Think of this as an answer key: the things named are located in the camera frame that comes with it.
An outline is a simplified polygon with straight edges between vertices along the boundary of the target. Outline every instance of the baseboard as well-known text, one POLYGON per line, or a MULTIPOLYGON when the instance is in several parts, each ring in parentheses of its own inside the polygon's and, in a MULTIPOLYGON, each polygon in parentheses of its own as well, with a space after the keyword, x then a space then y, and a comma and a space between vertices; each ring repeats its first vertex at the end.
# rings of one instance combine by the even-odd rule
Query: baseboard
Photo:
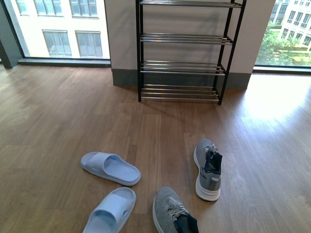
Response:
MULTIPOLYGON (((137 70, 112 69, 113 85, 137 85, 137 70)), ((247 89, 251 74, 230 73, 226 87, 236 89, 247 89)), ((212 76, 190 76, 190 75, 167 75, 167 74, 145 74, 144 81, 148 84, 184 85, 184 86, 212 86, 212 76)), ((223 85, 224 78, 218 78, 218 86, 223 85)))

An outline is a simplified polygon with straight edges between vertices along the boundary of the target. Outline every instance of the slipper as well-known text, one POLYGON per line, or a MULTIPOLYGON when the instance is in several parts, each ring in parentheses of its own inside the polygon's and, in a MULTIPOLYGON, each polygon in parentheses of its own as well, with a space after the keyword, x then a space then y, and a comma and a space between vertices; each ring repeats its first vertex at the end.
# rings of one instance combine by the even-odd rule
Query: slipper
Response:
POLYGON ((81 166, 93 175, 126 186, 133 186, 140 180, 140 172, 116 154, 91 152, 81 159, 81 166))
POLYGON ((126 187, 109 193, 92 211, 83 233, 119 233, 136 201, 135 192, 126 187))

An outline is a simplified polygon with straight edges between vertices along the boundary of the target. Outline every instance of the shoe rack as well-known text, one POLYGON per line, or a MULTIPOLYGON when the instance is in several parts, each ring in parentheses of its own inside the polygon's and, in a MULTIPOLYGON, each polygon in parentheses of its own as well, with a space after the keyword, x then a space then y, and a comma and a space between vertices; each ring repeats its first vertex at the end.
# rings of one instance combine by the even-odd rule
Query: shoe rack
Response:
POLYGON ((138 66, 138 101, 181 101, 181 102, 208 102, 222 104, 227 79, 230 72, 232 58, 236 47, 239 30, 245 10, 246 0, 237 3, 212 1, 190 1, 190 0, 136 0, 136 27, 137 27, 137 66, 138 66), (182 33, 145 33, 144 7, 166 6, 166 7, 208 7, 227 9, 227 19, 223 35, 209 34, 182 34, 182 33), (239 10, 239 19, 236 23, 234 37, 228 36, 232 12, 239 10), (197 63, 192 61, 154 61, 144 60, 145 43, 175 43, 175 44, 206 44, 220 46, 218 61, 214 63, 197 63), (226 66, 223 66, 223 55, 225 47, 231 47, 226 66), (158 75, 187 75, 212 77, 211 86, 181 86, 146 83, 144 74, 158 75), (223 77, 221 91, 217 89, 219 77, 223 77))

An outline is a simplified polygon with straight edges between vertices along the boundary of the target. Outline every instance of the sneaker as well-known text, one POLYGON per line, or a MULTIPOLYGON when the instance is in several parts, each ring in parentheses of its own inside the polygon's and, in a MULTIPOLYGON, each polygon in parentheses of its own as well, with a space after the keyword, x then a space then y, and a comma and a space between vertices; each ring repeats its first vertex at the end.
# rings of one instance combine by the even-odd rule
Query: sneaker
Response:
POLYGON ((213 142, 202 139, 194 150, 193 158, 199 168, 196 194, 204 200, 217 200, 220 195, 222 155, 213 142))
POLYGON ((199 233, 197 220, 184 208, 170 187, 162 187, 158 191, 152 212, 159 233, 199 233))

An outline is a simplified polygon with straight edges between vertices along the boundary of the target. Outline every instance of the white shoe sole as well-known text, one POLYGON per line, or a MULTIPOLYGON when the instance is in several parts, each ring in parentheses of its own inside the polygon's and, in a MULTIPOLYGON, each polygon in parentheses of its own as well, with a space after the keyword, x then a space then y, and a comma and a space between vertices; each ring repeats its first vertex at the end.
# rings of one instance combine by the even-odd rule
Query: white shoe sole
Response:
POLYGON ((194 162, 199 169, 199 175, 198 175, 196 182, 195 182, 196 194, 204 200, 216 201, 220 196, 220 189, 218 189, 216 191, 209 191, 207 189, 204 189, 200 184, 200 166, 199 166, 198 159, 196 157, 196 148, 194 149, 194 152, 193 152, 193 159, 194 159, 194 162))
POLYGON ((156 218, 156 211, 155 211, 155 200, 156 198, 154 199, 154 203, 152 205, 152 217, 154 218, 154 223, 155 223, 155 228, 157 230, 157 232, 159 233, 164 233, 159 225, 159 222, 157 221, 157 218, 156 218))

